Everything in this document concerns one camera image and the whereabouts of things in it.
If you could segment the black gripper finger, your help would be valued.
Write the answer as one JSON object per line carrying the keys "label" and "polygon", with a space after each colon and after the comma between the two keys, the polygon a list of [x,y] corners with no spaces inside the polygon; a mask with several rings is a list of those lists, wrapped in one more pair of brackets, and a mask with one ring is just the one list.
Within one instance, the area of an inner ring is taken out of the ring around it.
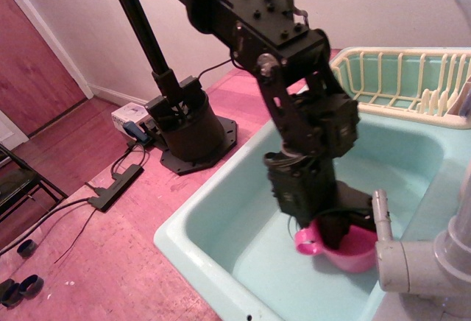
{"label": "black gripper finger", "polygon": [[343,215],[325,215],[318,218],[318,226],[325,246],[338,250],[341,240],[350,231],[350,219]]}

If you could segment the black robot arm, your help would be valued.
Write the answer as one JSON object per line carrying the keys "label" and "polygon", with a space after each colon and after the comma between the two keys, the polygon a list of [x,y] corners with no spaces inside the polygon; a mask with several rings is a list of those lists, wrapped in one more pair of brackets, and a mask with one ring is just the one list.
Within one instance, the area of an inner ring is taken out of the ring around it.
{"label": "black robot arm", "polygon": [[[338,181],[333,160],[358,137],[358,104],[330,65],[327,35],[308,24],[294,0],[179,0],[191,24],[214,35],[230,59],[257,80],[282,138],[264,156],[280,210],[300,227],[318,224],[338,249],[352,226],[374,230],[372,198]],[[214,114],[197,78],[179,82],[169,68],[139,0],[119,0],[152,68],[160,95],[146,104],[164,146],[162,162],[184,171],[209,166],[229,147],[230,123]]]}

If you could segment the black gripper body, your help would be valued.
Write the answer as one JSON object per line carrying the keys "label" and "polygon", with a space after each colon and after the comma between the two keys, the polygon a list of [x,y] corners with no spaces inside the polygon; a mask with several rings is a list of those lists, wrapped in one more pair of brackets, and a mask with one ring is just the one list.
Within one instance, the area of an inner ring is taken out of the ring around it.
{"label": "black gripper body", "polygon": [[280,210],[301,227],[321,216],[343,215],[350,226],[375,230],[372,196],[337,180],[331,159],[269,152],[263,162]]}

